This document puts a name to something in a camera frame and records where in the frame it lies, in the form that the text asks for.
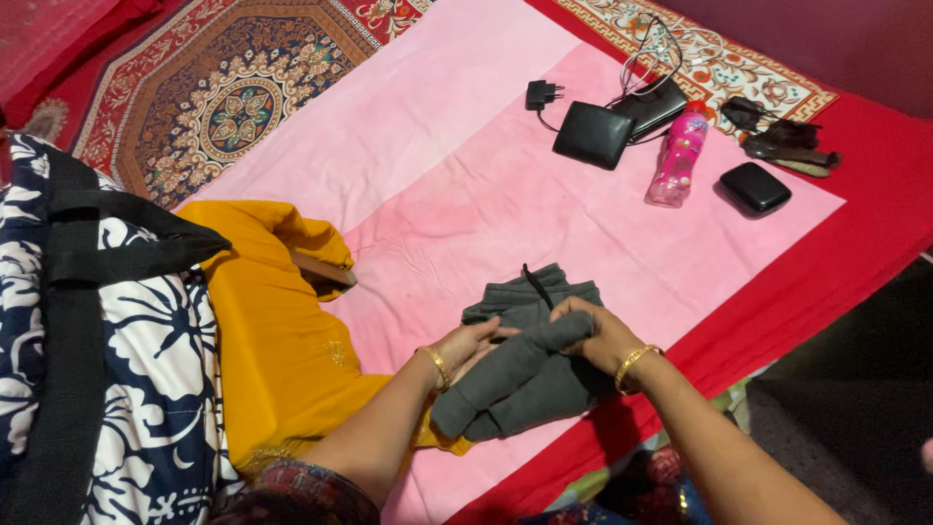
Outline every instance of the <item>person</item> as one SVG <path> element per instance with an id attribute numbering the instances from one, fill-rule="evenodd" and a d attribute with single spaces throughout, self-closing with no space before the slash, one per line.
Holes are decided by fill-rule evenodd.
<path id="1" fill-rule="evenodd" d="M 844 524 L 819 497 L 719 414 L 664 357 L 648 348 L 618 317 L 571 297 L 551 321 L 589 312 L 592 337 L 568 352 L 643 392 L 654 405 L 715 523 Z M 499 319 L 461 326 L 419 348 L 362 409 L 293 461 L 270 466 L 255 486 L 228 502 L 215 523 L 379 522 L 379 511 L 405 461 L 428 394 L 455 382 L 516 334 Z"/>

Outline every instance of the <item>bracelet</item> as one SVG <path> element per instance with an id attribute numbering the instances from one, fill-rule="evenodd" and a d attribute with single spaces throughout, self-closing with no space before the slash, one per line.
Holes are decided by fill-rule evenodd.
<path id="1" fill-rule="evenodd" d="M 638 393 L 638 390 L 635 389 L 622 389 L 622 379 L 625 377 L 625 373 L 629 371 L 629 368 L 638 361 L 638 358 L 645 355 L 647 352 L 654 350 L 661 355 L 664 355 L 664 351 L 658 348 L 656 345 L 645 345 L 641 348 L 638 348 L 636 351 L 629 354 L 629 357 L 625 359 L 625 362 L 619 367 L 619 370 L 616 371 L 616 390 L 622 395 L 632 395 Z"/>
<path id="2" fill-rule="evenodd" d="M 440 370 L 440 376 L 444 378 L 444 388 L 440 389 L 440 391 L 447 391 L 447 389 L 451 387 L 451 377 L 447 374 L 447 368 L 444 367 L 444 360 L 440 358 L 438 353 L 434 351 L 432 347 L 418 347 L 418 349 L 415 351 L 418 350 L 421 350 L 422 352 L 431 356 L 431 359 L 434 360 L 434 364 L 437 365 L 438 370 Z"/>

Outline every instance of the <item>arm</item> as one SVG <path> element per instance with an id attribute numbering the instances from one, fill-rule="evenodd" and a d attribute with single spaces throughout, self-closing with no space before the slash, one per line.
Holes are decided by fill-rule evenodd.
<path id="1" fill-rule="evenodd" d="M 456 328 L 431 347 L 455 382 L 494 347 L 494 339 L 516 332 L 501 328 L 499 318 L 493 318 Z M 382 508 L 405 460 L 425 398 L 443 385 L 430 355 L 416 351 L 366 406 L 299 459 L 347 477 Z"/>
<path id="2" fill-rule="evenodd" d="M 575 351 L 607 374 L 614 376 L 629 354 L 645 345 L 608 310 L 576 297 L 558 305 L 551 319 L 576 310 L 592 314 L 596 331 Z M 723 418 L 660 355 L 644 354 L 624 380 L 644 392 L 658 411 L 716 523 L 844 525 L 839 515 Z"/>

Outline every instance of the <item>black wallet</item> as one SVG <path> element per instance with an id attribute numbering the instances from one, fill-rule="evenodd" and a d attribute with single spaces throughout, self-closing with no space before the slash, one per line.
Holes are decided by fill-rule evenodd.
<path id="1" fill-rule="evenodd" d="M 553 151 L 608 170 L 616 169 L 635 120 L 585 102 L 567 110 Z"/>
<path id="2" fill-rule="evenodd" d="M 643 90 L 650 90 L 658 82 L 664 81 L 661 77 L 648 84 Z M 677 83 L 673 80 L 664 82 L 653 92 L 641 95 L 630 94 L 618 101 L 611 110 L 613 113 L 625 115 L 635 119 L 637 124 L 632 130 L 632 142 L 638 142 L 642 138 L 661 129 L 677 118 L 684 112 L 687 106 L 687 97 L 680 91 Z"/>
<path id="3" fill-rule="evenodd" d="M 790 200 L 790 190 L 755 163 L 734 167 L 719 178 L 726 195 L 746 213 L 758 218 L 774 212 Z"/>

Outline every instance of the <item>mustard yellow garment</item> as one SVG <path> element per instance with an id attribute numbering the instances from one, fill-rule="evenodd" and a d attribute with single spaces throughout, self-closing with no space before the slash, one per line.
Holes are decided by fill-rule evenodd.
<path id="1" fill-rule="evenodd" d="M 249 474 L 312 446 L 391 376 L 360 374 L 346 326 L 318 305 L 339 293 L 318 283 L 313 288 L 288 255 L 292 248 L 349 269 L 350 249 L 329 222 L 268 201 L 198 201 L 178 215 L 233 244 L 202 268 L 218 324 L 230 459 Z M 428 421 L 425 410 L 415 446 L 457 455 L 472 446 L 463 438 L 446 440 Z"/>

